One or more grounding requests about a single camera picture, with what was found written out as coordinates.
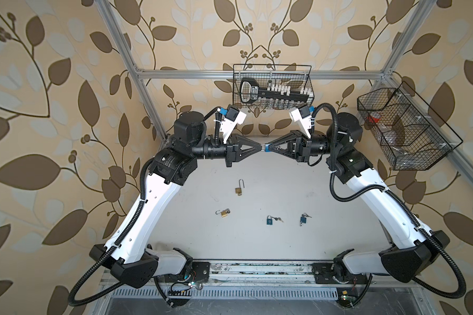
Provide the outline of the blue padlock with key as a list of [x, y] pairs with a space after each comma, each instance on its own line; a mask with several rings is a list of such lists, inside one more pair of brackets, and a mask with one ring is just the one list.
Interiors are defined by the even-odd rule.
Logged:
[[301, 216], [300, 216], [300, 226], [301, 227], [307, 223], [308, 218], [311, 218], [311, 216], [308, 215], [307, 213], [301, 214]]
[[274, 222], [281, 222], [283, 223], [283, 220], [280, 217], [273, 217], [271, 215], [268, 215], [266, 218], [266, 225], [272, 226]]

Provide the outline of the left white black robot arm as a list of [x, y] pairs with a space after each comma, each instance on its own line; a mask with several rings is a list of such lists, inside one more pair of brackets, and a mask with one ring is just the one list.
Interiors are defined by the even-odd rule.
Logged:
[[[123, 285], [138, 289], [159, 276], [190, 275], [191, 256], [178, 248], [155, 251], [148, 247], [149, 238], [169, 202], [198, 167], [199, 159], [223, 159], [231, 167], [261, 150], [260, 143], [232, 134], [245, 119], [246, 114], [233, 106], [216, 107], [206, 115], [185, 112], [176, 119], [168, 144], [142, 167], [139, 197], [118, 231], [105, 244], [91, 249], [95, 264], [68, 294], [71, 307], [89, 304]], [[88, 298], [76, 299], [77, 292], [101, 266], [118, 282]]]

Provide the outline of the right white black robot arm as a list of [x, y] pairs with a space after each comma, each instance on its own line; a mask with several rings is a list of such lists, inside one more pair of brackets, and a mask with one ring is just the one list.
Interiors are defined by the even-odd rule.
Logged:
[[[289, 115], [301, 129], [266, 144], [266, 151], [300, 163], [309, 163], [312, 156], [327, 155], [331, 196], [342, 203], [361, 198], [388, 233], [390, 248], [365, 253], [345, 250], [334, 258], [328, 275], [339, 283], [346, 283], [358, 274], [368, 278], [391, 276], [403, 283], [414, 281], [440, 297], [464, 297], [465, 277], [445, 250], [448, 236], [441, 230], [431, 230], [413, 214], [389, 189], [373, 164], [356, 149], [355, 144], [363, 132], [358, 119], [349, 113], [338, 114], [328, 103], [316, 108], [294, 107]], [[436, 289], [418, 279], [438, 257], [445, 260], [457, 279], [457, 289], [453, 292]]]

